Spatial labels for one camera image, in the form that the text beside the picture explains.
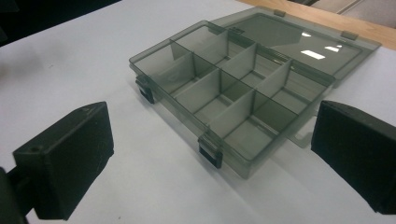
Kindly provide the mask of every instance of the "white table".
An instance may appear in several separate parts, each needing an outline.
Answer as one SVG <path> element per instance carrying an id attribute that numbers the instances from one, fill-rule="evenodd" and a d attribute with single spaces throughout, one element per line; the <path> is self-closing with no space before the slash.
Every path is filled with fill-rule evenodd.
<path id="1" fill-rule="evenodd" d="M 0 165 L 75 108 L 107 101 L 115 154 L 67 223 L 396 223 L 309 148 L 287 141 L 249 180 L 214 168 L 196 137 L 138 93 L 128 59 L 231 0 L 121 1 L 0 48 Z M 396 52 L 381 48 L 327 99 L 396 125 Z M 64 223 L 38 220 L 31 223 Z"/>

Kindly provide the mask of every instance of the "dark background object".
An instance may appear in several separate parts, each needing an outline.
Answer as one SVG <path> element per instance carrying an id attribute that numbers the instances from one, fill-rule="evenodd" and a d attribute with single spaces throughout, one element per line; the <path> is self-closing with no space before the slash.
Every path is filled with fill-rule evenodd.
<path id="1" fill-rule="evenodd" d="M 120 0 L 14 0 L 18 12 L 0 13 L 0 27 L 8 40 L 0 47 Z"/>
<path id="2" fill-rule="evenodd" d="M 355 107 L 323 101 L 312 150 L 382 214 L 396 214 L 396 128 Z"/>
<path id="3" fill-rule="evenodd" d="M 7 176 L 0 169 L 0 223 L 24 223 L 32 208 L 41 219 L 69 219 L 113 146 L 106 102 L 54 123 L 14 151 L 17 166 Z"/>

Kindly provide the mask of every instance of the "black block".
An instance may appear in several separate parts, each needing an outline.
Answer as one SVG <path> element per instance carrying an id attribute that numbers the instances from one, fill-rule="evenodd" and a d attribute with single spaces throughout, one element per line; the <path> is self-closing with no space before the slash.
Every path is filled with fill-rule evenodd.
<path id="1" fill-rule="evenodd" d="M 312 150 L 376 211 L 396 214 L 396 128 L 357 108 L 323 101 Z"/>
<path id="2" fill-rule="evenodd" d="M 102 102 L 71 112 L 15 150 L 14 158 L 21 176 L 33 182 L 37 216 L 67 220 L 113 153 Z"/>

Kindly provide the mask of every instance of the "open lid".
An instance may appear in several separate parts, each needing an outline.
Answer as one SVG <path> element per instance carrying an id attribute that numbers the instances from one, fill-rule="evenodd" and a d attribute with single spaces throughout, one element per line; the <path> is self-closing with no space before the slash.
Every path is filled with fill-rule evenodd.
<path id="1" fill-rule="evenodd" d="M 212 22 L 336 79 L 344 78 L 381 45 L 348 31 L 337 31 L 265 7 Z"/>

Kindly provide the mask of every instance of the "transparent plastic box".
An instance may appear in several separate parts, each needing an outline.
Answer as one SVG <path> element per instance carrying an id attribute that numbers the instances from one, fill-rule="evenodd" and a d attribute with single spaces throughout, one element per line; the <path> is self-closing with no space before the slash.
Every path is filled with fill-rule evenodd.
<path id="1" fill-rule="evenodd" d="M 220 168 L 248 178 L 379 44 L 253 8 L 200 21 L 130 59 L 143 96 L 171 111 Z"/>

